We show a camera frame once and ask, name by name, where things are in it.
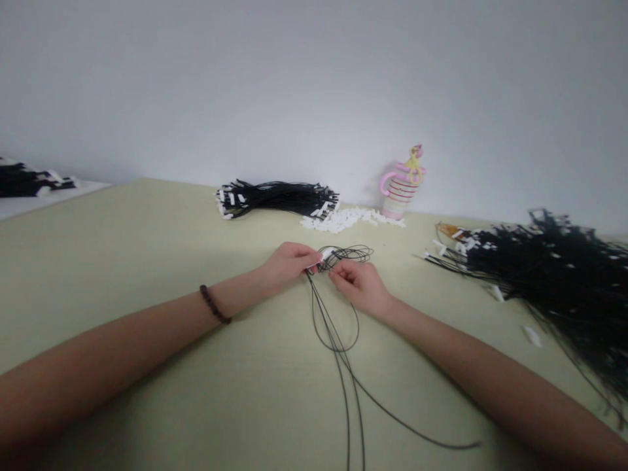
fingers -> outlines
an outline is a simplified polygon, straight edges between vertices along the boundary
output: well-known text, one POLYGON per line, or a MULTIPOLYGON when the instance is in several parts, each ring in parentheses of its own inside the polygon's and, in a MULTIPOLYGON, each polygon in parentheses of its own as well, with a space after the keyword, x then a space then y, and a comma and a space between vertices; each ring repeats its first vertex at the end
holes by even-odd
POLYGON ((343 278, 338 273, 334 273, 333 271, 329 272, 329 278, 332 280, 332 283, 336 287, 338 291, 344 294, 346 297, 351 299, 352 296, 359 293, 358 288, 353 286, 349 281, 343 278))
POLYGON ((306 255, 311 255, 318 253, 316 250, 308 247, 307 245, 295 243, 295 242, 284 242, 281 244, 283 250, 286 250, 287 254, 290 254, 295 257, 302 257, 306 255))
POLYGON ((356 262, 355 260, 350 260, 348 258, 343 258, 340 260, 334 269, 332 270, 334 273, 340 275, 341 273, 345 273, 346 275, 352 275, 352 278, 358 276, 360 271, 364 268, 364 264, 360 262, 356 262))
POLYGON ((295 258, 294 263, 297 265, 299 271, 303 271, 306 268, 319 263, 322 258, 323 254, 315 251, 314 253, 310 253, 309 255, 299 256, 298 258, 295 258))

pile of white connectors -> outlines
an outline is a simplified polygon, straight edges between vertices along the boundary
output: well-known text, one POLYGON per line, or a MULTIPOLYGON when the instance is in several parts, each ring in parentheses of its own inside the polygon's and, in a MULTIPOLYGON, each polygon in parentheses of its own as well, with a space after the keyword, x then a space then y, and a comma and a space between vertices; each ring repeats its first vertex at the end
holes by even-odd
POLYGON ((338 209, 339 206, 340 205, 337 205, 333 211, 330 211, 324 220, 318 220, 305 216, 300 224, 307 229, 331 232, 333 234, 338 234, 339 232, 344 231, 344 229, 350 228, 360 220, 368 222, 373 226, 378 226, 382 223, 406 227, 405 219, 390 219, 374 209, 363 209, 357 206, 353 208, 338 209))

pink water bottle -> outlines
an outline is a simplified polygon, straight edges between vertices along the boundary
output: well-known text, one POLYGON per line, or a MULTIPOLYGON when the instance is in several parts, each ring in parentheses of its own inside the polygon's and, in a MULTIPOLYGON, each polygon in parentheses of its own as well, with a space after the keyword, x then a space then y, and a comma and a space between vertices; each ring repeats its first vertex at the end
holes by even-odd
POLYGON ((419 166, 419 159, 423 155, 421 144, 410 149, 410 158, 405 164, 397 162, 394 171, 382 176, 379 181, 379 191, 386 197, 381 213, 392 219, 401 219, 404 211, 412 201, 417 187, 423 181, 426 170, 419 166), (390 179, 388 189, 384 189, 386 181, 390 179))

brown bead bracelet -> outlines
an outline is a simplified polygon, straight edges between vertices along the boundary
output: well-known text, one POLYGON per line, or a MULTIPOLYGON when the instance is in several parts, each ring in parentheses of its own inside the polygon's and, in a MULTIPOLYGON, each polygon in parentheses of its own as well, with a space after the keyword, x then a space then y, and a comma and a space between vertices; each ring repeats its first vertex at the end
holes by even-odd
POLYGON ((205 303, 209 306, 209 309, 211 309, 211 313, 216 317, 216 319, 218 319, 221 324, 231 324, 231 317, 225 317, 220 312, 220 310, 216 307, 214 301, 211 299, 207 287, 205 285, 201 285, 199 289, 201 290, 201 294, 203 295, 205 303))

beige table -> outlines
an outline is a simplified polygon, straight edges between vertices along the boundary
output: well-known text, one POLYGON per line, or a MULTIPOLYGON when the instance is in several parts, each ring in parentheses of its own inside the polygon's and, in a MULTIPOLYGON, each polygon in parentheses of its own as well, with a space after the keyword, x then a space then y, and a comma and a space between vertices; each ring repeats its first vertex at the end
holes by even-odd
MULTIPOLYGON (((476 336, 538 372, 585 407, 602 403, 518 302, 413 254, 432 250, 441 219, 409 215, 408 227, 360 223, 332 235, 299 217, 257 211, 222 220, 213 190, 140 180, 0 223, 0 373, 86 329, 251 269, 285 240, 312 247, 363 243, 401 299, 476 336)), ((477 226, 468 220, 445 222, 477 226)), ((349 306, 325 277, 316 282, 346 338, 349 306)), ((302 279, 173 358, 90 420, 71 429, 51 469, 344 469, 345 412, 332 353, 318 341, 302 279)), ((362 395, 369 470, 530 469, 499 431, 420 352, 365 315, 349 353, 355 374, 391 411, 437 439, 479 450, 452 452, 414 436, 362 395)), ((352 418, 357 416, 355 405, 352 418)), ((352 450, 359 468, 358 428, 352 450)))

